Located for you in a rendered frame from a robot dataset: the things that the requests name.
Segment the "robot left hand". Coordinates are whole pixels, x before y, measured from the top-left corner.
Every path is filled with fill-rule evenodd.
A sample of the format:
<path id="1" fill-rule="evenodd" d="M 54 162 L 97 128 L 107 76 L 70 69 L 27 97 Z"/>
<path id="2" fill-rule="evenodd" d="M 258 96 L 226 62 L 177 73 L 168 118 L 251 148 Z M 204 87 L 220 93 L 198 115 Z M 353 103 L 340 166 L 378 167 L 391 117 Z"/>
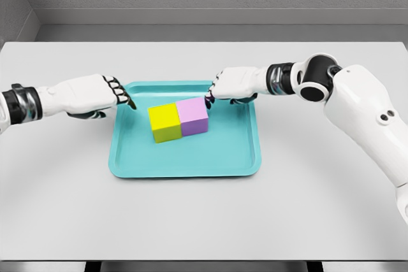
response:
<path id="1" fill-rule="evenodd" d="M 91 75 L 70 79 L 66 86 L 63 111 L 78 119 L 106 118 L 119 104 L 136 110 L 135 102 L 124 86 L 113 76 Z"/>

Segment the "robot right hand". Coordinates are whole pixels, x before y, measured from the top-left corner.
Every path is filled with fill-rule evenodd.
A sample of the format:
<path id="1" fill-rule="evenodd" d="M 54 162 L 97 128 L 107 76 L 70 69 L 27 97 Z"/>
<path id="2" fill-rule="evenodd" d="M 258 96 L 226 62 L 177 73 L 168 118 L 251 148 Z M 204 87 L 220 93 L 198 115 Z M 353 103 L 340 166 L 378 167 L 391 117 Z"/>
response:
<path id="1" fill-rule="evenodd" d="M 230 104 L 242 104 L 255 100 L 255 67 L 230 67 L 218 73 L 204 97 L 205 106 L 211 109 L 216 99 L 229 100 Z"/>

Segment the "purple cube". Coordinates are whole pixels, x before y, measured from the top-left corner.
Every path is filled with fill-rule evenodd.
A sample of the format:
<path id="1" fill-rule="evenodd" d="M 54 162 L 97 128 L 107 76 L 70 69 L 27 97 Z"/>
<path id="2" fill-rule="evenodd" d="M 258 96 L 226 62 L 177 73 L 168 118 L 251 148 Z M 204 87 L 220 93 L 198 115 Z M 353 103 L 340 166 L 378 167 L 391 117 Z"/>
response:
<path id="1" fill-rule="evenodd" d="M 176 102 L 183 136 L 208 131 L 208 113 L 203 97 L 194 97 Z"/>

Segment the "yellow cube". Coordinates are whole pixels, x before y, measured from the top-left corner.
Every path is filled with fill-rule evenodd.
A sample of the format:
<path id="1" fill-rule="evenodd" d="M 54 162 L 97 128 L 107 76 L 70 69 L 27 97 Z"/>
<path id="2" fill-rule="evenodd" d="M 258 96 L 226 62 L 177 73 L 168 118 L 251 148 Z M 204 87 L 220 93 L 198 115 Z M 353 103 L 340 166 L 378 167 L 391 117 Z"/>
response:
<path id="1" fill-rule="evenodd" d="M 150 107 L 148 113 L 156 143 L 176 140 L 182 137 L 179 113 L 175 103 Z"/>

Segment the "teal tray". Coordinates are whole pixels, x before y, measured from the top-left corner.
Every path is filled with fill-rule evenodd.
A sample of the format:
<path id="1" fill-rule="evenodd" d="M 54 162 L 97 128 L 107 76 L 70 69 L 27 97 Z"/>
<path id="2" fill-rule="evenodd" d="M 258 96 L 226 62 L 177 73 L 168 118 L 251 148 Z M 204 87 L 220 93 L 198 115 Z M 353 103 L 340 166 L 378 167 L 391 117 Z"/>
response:
<path id="1" fill-rule="evenodd" d="M 119 178 L 250 176 L 261 165 L 255 105 L 216 101 L 208 132 L 156 143 L 148 108 L 201 97 L 210 81 L 131 82 L 137 109 L 117 108 L 108 166 Z"/>

